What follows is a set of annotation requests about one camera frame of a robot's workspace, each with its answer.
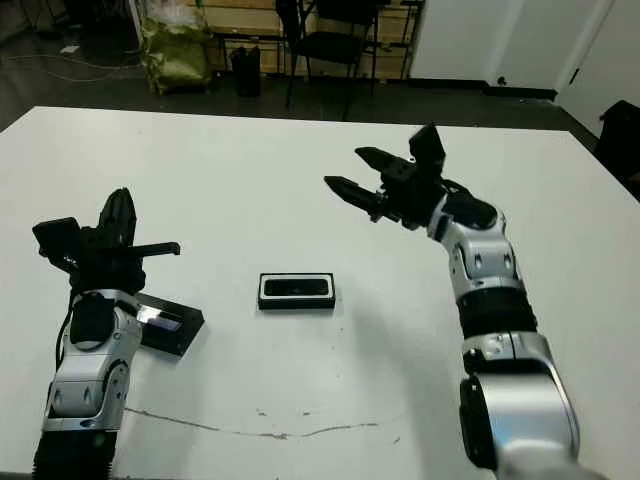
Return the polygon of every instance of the chair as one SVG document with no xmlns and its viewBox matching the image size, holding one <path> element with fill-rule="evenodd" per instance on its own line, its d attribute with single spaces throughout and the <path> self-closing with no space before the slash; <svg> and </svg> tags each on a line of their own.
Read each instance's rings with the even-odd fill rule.
<svg viewBox="0 0 640 480">
<path fill-rule="evenodd" d="M 600 120 L 604 125 L 594 155 L 640 200 L 640 107 L 620 100 Z"/>
<path fill-rule="evenodd" d="M 278 15 L 291 50 L 291 77 L 287 89 L 287 108 L 291 105 L 298 58 L 305 57 L 307 74 L 311 78 L 310 58 L 340 63 L 347 66 L 346 104 L 342 120 L 346 120 L 353 96 L 360 59 L 366 48 L 369 29 L 374 27 L 373 62 L 371 68 L 371 94 L 375 84 L 378 47 L 378 7 L 384 0 L 312 0 L 306 7 L 304 0 L 279 0 Z M 316 31 L 307 34 L 306 21 L 317 7 L 318 17 L 350 23 L 350 33 Z M 362 35 L 356 34 L 356 27 Z"/>
</svg>

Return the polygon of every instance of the dark floor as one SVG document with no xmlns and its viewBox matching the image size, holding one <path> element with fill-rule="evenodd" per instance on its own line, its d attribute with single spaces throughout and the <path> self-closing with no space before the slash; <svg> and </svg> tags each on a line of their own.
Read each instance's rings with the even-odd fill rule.
<svg viewBox="0 0 640 480">
<path fill-rule="evenodd" d="M 174 93 L 158 97 L 149 92 L 135 54 L 122 50 L 96 52 L 81 48 L 67 59 L 97 65 L 125 65 L 121 69 L 94 68 L 55 55 L 69 38 L 43 41 L 27 33 L 0 47 L 0 131 L 34 105 L 143 110 L 203 115 L 340 120 L 343 84 L 300 79 L 293 105 L 285 108 L 286 80 L 264 78 L 262 95 L 240 98 L 233 78 L 215 78 L 208 93 Z M 519 98 L 490 97 L 477 90 L 426 89 L 403 83 L 378 85 L 373 98 L 364 85 L 356 88 L 348 117 L 354 122 L 460 125 L 568 130 L 588 149 L 596 139 L 554 104 Z"/>
</svg>

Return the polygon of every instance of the chair leg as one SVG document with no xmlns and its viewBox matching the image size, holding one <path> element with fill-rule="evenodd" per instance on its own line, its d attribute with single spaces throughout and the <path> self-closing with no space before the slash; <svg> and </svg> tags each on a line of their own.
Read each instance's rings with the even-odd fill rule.
<svg viewBox="0 0 640 480">
<path fill-rule="evenodd" d="M 291 55 L 291 77 L 289 78 L 289 88 L 287 88 L 287 103 L 286 107 L 291 105 L 291 97 L 293 96 L 293 82 L 296 77 L 296 65 L 298 64 L 298 56 L 296 54 Z"/>
<path fill-rule="evenodd" d="M 360 66 L 360 57 L 356 60 L 356 63 L 353 65 L 353 75 L 351 75 L 351 64 L 347 68 L 347 82 L 349 85 L 347 86 L 347 102 L 344 106 L 344 110 L 342 112 L 342 121 L 347 121 L 347 116 L 349 115 L 349 109 L 351 108 L 351 100 L 353 99 L 353 87 L 356 83 L 356 77 L 358 76 L 358 67 Z"/>
<path fill-rule="evenodd" d="M 307 77 L 309 79 L 309 83 L 311 83 L 311 62 L 309 61 L 309 57 L 304 57 L 307 60 Z"/>
<path fill-rule="evenodd" d="M 373 25 L 373 61 L 371 62 L 371 96 L 373 97 L 373 89 L 376 86 L 376 62 L 378 60 L 378 12 L 374 18 Z"/>
<path fill-rule="evenodd" d="M 280 75 L 280 40 L 276 40 L 276 52 L 276 73 Z"/>
<path fill-rule="evenodd" d="M 227 42 L 224 38 L 220 37 L 220 46 L 222 47 L 222 56 L 224 57 L 224 71 L 229 71 L 229 57 L 227 56 Z"/>
</svg>

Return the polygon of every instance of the black rectangular object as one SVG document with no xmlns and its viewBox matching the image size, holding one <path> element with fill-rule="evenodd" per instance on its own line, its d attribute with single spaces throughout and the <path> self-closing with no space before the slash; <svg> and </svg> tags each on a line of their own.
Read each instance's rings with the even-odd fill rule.
<svg viewBox="0 0 640 480">
<path fill-rule="evenodd" d="M 144 293 L 136 294 L 136 298 L 142 304 L 138 313 L 144 325 L 142 345 L 184 355 L 204 323 L 202 312 Z"/>
<path fill-rule="evenodd" d="M 258 285 L 260 310 L 333 308 L 332 273 L 263 273 Z"/>
</svg>

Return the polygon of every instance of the door frame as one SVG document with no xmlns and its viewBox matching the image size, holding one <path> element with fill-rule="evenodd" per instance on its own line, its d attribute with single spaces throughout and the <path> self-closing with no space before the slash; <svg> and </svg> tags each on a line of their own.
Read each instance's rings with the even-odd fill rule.
<svg viewBox="0 0 640 480">
<path fill-rule="evenodd" d="M 578 69 L 582 65 L 587 53 L 589 53 L 589 49 L 591 45 L 593 45 L 596 36 L 600 33 L 602 24 L 609 15 L 614 1 L 615 0 L 598 0 L 556 80 L 554 86 L 556 92 L 562 92 L 562 90 L 575 80 Z"/>
</svg>

